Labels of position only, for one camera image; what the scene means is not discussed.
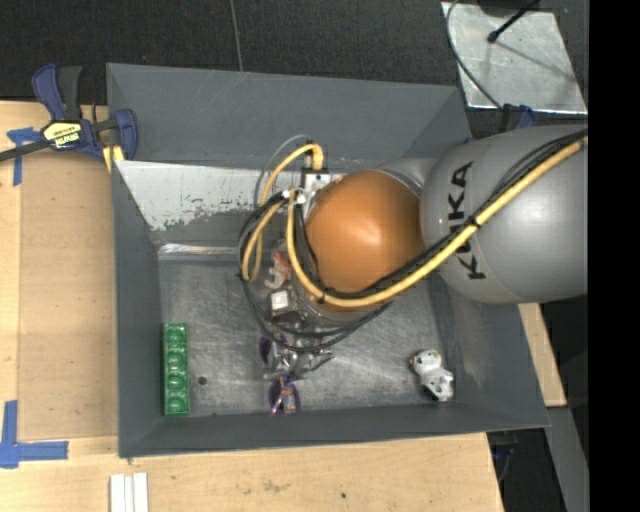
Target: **wooden board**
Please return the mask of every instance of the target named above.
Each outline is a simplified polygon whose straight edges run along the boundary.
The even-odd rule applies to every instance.
[[[536,367],[540,388],[547,407],[564,407],[567,397],[562,386],[560,373],[540,304],[520,304],[522,324],[531,348],[531,357]]]
[[[2,102],[0,109],[3,134],[39,129],[49,121],[38,103]],[[106,112],[100,107],[98,118]],[[23,158],[17,188],[13,162],[2,169],[3,185],[21,195],[18,437],[116,434],[113,228],[106,167],[75,153],[42,150]],[[15,205],[12,212],[4,206],[3,216],[15,220]],[[16,226],[11,240],[18,236]],[[16,248],[12,251],[8,261],[15,266]],[[15,288],[12,282],[7,286]],[[14,302],[7,307],[15,310],[15,295],[8,297]],[[8,318],[6,324],[11,327]],[[7,362],[14,357],[2,355]],[[2,398],[16,398],[15,391],[12,395]]]
[[[150,512],[504,510],[482,434],[130,461],[115,446],[73,440],[68,461],[0,473],[0,510],[104,512],[109,476],[138,472]]]

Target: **wire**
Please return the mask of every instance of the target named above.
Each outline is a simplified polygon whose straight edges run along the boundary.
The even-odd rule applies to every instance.
[[[296,140],[299,140],[299,139],[310,140],[311,137],[309,137],[308,135],[305,135],[304,133],[299,133],[298,135],[294,135],[293,137],[290,137],[289,139],[285,140],[280,145],[280,147],[274,151],[274,153],[271,155],[271,158],[269,158],[269,161],[262,168],[262,171],[260,172],[260,175],[258,176],[258,181],[256,182],[256,188],[253,191],[253,207],[254,208],[258,206],[258,196],[260,195],[260,185],[262,184],[262,180],[264,179],[265,175],[267,174],[267,169],[271,165],[271,162],[273,162],[275,157],[280,154],[280,151],[282,151],[284,148],[286,148],[292,142],[295,142]]]
[[[588,136],[584,136],[581,140],[573,142],[568,146],[565,146],[560,151],[555,152],[542,163],[536,165],[533,169],[529,170],[521,179],[500,193],[497,198],[490,198],[485,205],[478,209],[477,213],[471,216],[471,222],[468,222],[464,227],[448,241],[448,243],[433,257],[431,257],[424,265],[418,268],[416,271],[406,276],[404,279],[395,282],[388,288],[372,293],[365,297],[360,298],[341,298],[333,294],[328,294],[326,290],[321,290],[315,285],[304,273],[304,270],[300,266],[300,261],[295,251],[294,241],[294,215],[293,208],[295,202],[295,192],[289,197],[289,212],[287,216],[287,228],[286,228],[286,241],[287,252],[289,254],[289,260],[291,266],[296,274],[296,277],[300,281],[303,288],[315,296],[317,299],[322,300],[328,304],[343,308],[357,308],[366,307],[388,301],[395,295],[402,293],[411,286],[415,285],[418,281],[429,275],[440,264],[442,264],[447,258],[449,258],[458,248],[466,243],[471,236],[478,231],[486,222],[493,217],[504,206],[510,203],[518,194],[520,194],[531,183],[544,175],[550,169],[574,155],[582,148],[588,145]]]
[[[462,62],[462,58],[460,57],[460,54],[458,54],[456,50],[456,46],[453,43],[453,38],[451,37],[451,30],[450,30],[451,13],[453,12],[453,9],[455,8],[455,6],[458,5],[459,3],[460,3],[460,0],[455,0],[449,7],[449,10],[447,11],[447,15],[446,15],[445,28],[447,31],[447,39],[449,40],[449,47],[451,48],[451,51],[453,52],[453,56],[455,57],[456,61],[458,62],[462,70],[465,72],[465,74],[469,77],[469,80],[473,82],[473,84],[480,90],[480,92],[484,94],[487,97],[487,99],[496,106],[498,110],[502,111],[504,109],[504,106],[500,105],[500,103],[498,103],[498,101],[489,92],[487,92],[487,90],[482,86],[482,84],[480,84],[480,82],[476,80],[476,78],[473,76],[473,73],[471,73],[471,71],[469,71],[469,68],[467,68],[464,62]]]
[[[277,343],[278,345],[286,347],[293,352],[312,353],[312,352],[317,352],[318,350],[329,348],[335,345],[336,343],[339,343],[340,341],[346,339],[348,336],[353,334],[356,330],[358,330],[360,327],[362,327],[366,323],[380,316],[389,307],[389,304],[385,304],[384,306],[377,308],[376,310],[372,311],[371,313],[368,313],[361,319],[356,320],[355,322],[349,325],[336,327],[334,329],[328,329],[324,331],[308,332],[301,329],[292,329],[285,325],[279,324],[277,321],[272,322],[273,326],[271,326],[265,320],[265,317],[267,315],[265,311],[263,311],[260,305],[258,304],[256,298],[251,293],[248,283],[242,280],[241,282],[242,282],[245,295],[247,296],[247,299],[249,301],[249,305],[251,306],[251,311],[254,314],[254,317],[256,318],[258,323],[260,324],[260,327],[263,330],[263,334],[265,334],[274,343]],[[272,331],[274,330],[274,327],[275,327],[275,330],[278,330],[287,334],[291,334],[297,338],[307,338],[307,339],[311,338],[311,339],[321,340],[323,338],[327,338],[330,336],[335,336],[335,337],[324,343],[316,343],[309,347],[298,347],[296,345],[291,345],[283,341],[280,337],[278,337],[275,333],[273,333]]]
[[[236,39],[236,54],[238,56],[238,69],[244,71],[242,66],[242,53],[240,53],[240,36],[238,35],[238,21],[236,20],[236,9],[233,5],[233,0],[229,0],[229,7],[231,8],[231,22],[233,23],[233,35]]]
[[[253,231],[251,236],[249,237],[249,242],[247,243],[247,249],[244,251],[242,256],[242,279],[247,282],[254,281],[256,277],[258,277],[258,272],[260,270],[260,259],[262,258],[262,231],[265,226],[271,220],[271,217],[275,215],[275,213],[280,209],[280,207],[285,203],[284,199],[278,201],[271,208],[267,210],[267,213],[262,217],[260,222],[258,223],[256,229]],[[253,248],[255,245],[258,245],[255,253],[255,262],[253,272],[249,274],[249,263],[251,261],[251,254],[253,252]]]
[[[280,172],[282,172],[282,170],[287,165],[289,165],[291,162],[293,162],[300,155],[308,153],[309,151],[313,152],[312,169],[314,171],[319,171],[320,169],[322,169],[322,161],[323,161],[324,157],[323,157],[323,154],[322,154],[322,147],[320,147],[319,144],[309,143],[309,144],[305,144],[302,147],[299,147],[298,149],[296,149],[295,151],[290,153],[289,156],[287,156],[282,162],[280,162],[280,165],[278,165],[278,167],[276,167],[273,170],[273,172],[271,173],[271,176],[269,176],[269,179],[267,180],[267,184],[264,186],[264,190],[262,191],[262,199],[260,201],[260,204],[262,204],[262,203],[264,203],[266,201],[267,194],[269,193],[269,189],[271,188],[273,183],[276,181],[276,178],[278,177]]]
[[[260,199],[259,206],[262,206],[267,200],[267,194],[269,193],[269,190],[273,186],[273,183],[275,182],[278,175],[282,172],[282,170],[300,155],[308,153],[309,151],[311,151],[312,153],[311,168],[314,171],[322,169],[324,155],[322,153],[322,147],[319,144],[308,143],[302,147],[299,147],[298,149],[290,153],[289,156],[287,156],[282,162],[280,162],[280,164],[273,170],[271,176],[269,176],[269,179],[267,180],[267,184],[265,185],[264,190],[262,191],[262,198]],[[248,255],[250,255],[251,251],[253,250],[253,246],[251,247],[251,251],[247,252],[246,259],[243,259],[242,262],[242,277],[244,279],[247,279],[248,281],[253,281],[256,277],[258,277],[258,273],[260,272],[263,248],[262,229],[265,225],[266,224],[264,224],[262,228],[255,233],[255,236],[252,236],[252,239],[255,238],[255,242],[253,243],[256,244],[256,256],[253,264],[253,271],[249,273],[249,270],[247,268],[248,260],[250,259]]]

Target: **gray bin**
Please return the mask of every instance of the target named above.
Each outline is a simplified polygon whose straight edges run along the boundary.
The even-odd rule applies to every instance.
[[[110,65],[108,92],[110,109],[131,108],[140,130],[136,160],[112,171],[120,456],[548,425],[517,306],[471,301],[437,272],[336,345],[336,359],[299,384],[300,412],[270,417],[259,332],[232,253],[246,205],[164,228],[147,211],[149,194],[175,188],[154,169],[170,164],[170,180],[180,182],[212,167],[255,173],[295,133],[327,147],[337,172],[405,157],[436,161],[470,136],[458,89]],[[136,173],[146,173],[147,185],[132,186]],[[184,204],[172,204],[179,218]],[[168,244],[209,250],[173,252]],[[189,417],[162,414],[167,321],[189,326]],[[422,397],[407,366],[416,350],[433,346],[455,374],[451,402]]]

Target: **purple object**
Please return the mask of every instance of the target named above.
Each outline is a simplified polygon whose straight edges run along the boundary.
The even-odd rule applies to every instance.
[[[300,394],[287,375],[279,377],[269,387],[269,405],[271,416],[289,416],[300,410]]]

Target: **green object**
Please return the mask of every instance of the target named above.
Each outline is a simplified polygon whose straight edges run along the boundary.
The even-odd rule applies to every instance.
[[[187,324],[179,322],[164,324],[162,354],[164,415],[185,416],[191,411]]]

